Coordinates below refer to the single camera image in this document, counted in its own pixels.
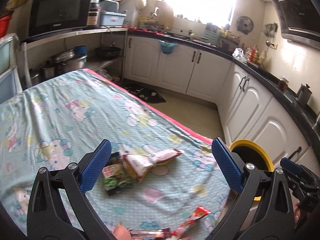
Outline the second operator hand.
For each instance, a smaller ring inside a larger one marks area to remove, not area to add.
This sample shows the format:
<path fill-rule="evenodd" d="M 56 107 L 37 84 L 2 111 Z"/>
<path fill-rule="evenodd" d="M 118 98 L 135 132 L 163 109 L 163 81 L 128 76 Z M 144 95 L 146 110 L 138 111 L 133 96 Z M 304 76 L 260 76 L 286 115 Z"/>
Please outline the second operator hand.
<path fill-rule="evenodd" d="M 296 202 L 295 211 L 294 211 L 295 224 L 298 224 L 298 221 L 299 221 L 300 216 L 301 216 L 301 210 L 299 209 L 299 205 L 300 205 L 300 201 Z"/>

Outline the operator hand under gripper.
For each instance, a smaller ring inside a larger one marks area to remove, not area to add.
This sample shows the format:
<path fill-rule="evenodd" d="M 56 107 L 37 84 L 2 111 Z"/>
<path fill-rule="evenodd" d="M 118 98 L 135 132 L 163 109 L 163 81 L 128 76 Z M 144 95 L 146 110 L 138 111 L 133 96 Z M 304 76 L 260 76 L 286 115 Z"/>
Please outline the operator hand under gripper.
<path fill-rule="evenodd" d="M 114 231 L 112 232 L 114 237 L 117 240 L 131 240 L 132 236 L 127 228 L 123 226 L 121 222 L 118 223 L 118 225 L 115 227 Z"/>

